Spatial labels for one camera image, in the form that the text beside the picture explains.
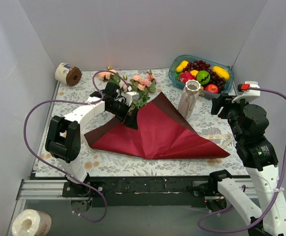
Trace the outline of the red wrapping paper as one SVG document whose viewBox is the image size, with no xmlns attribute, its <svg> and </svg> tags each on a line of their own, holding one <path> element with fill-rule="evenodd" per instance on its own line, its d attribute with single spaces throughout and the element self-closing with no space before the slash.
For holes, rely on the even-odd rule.
<svg viewBox="0 0 286 236">
<path fill-rule="evenodd" d="M 85 133 L 86 143 L 91 149 L 149 160 L 229 156 L 227 151 L 198 135 L 163 93 L 139 110 L 137 122 L 139 128 L 134 130 L 113 118 Z"/>
</svg>

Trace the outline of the pink artificial flower bunch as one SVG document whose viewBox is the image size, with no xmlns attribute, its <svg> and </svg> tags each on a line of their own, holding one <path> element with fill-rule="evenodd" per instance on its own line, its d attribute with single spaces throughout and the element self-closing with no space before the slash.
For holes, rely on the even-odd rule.
<svg viewBox="0 0 286 236">
<path fill-rule="evenodd" d="M 118 84 L 121 88 L 120 96 L 130 91 L 134 91 L 139 94 L 138 100 L 131 104 L 130 111 L 134 109 L 139 110 L 145 106 L 150 99 L 149 94 L 156 91 L 157 81 L 151 70 L 146 72 L 145 77 L 134 75 L 132 78 L 128 79 L 127 76 L 122 76 L 124 81 L 119 76 L 115 75 L 118 74 L 116 70 L 108 67 L 108 71 L 100 72 L 95 77 L 101 79 L 102 81 Z"/>
</svg>

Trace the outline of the cream printed ribbon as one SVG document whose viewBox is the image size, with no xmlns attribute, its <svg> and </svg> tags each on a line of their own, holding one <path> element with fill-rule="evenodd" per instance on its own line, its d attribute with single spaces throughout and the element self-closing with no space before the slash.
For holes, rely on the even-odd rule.
<svg viewBox="0 0 286 236">
<path fill-rule="evenodd" d="M 203 138 L 208 140 L 224 140 L 219 147 L 225 149 L 228 145 L 230 145 L 233 141 L 233 137 L 229 134 L 214 134 L 203 136 Z"/>
</svg>

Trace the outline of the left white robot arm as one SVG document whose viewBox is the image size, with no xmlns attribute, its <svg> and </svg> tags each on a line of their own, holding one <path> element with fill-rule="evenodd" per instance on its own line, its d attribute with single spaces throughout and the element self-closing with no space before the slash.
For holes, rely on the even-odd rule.
<svg viewBox="0 0 286 236">
<path fill-rule="evenodd" d="M 130 111 L 139 94 L 128 91 L 121 95 L 121 88 L 112 82 L 105 89 L 93 92 L 85 105 L 63 117 L 52 117 L 48 129 L 45 149 L 57 158 L 65 171 L 65 176 L 73 182 L 73 190 L 84 197 L 90 192 L 90 184 L 85 181 L 87 172 L 79 158 L 81 149 L 81 130 L 97 115 L 107 111 L 128 128 L 137 130 L 138 109 Z"/>
</svg>

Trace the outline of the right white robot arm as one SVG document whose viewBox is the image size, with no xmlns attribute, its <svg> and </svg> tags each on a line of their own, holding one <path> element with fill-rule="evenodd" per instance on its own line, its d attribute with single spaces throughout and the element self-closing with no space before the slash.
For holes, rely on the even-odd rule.
<svg viewBox="0 0 286 236">
<path fill-rule="evenodd" d="M 226 170 L 212 172 L 208 189 L 213 195 L 222 194 L 238 211 L 251 236 L 286 236 L 286 200 L 279 181 L 278 159 L 264 133 L 269 125 L 266 111 L 249 104 L 247 96 L 232 97 L 227 93 L 212 100 L 211 114 L 226 119 L 236 141 L 236 151 L 246 168 L 257 194 L 256 206 L 235 186 Z"/>
</svg>

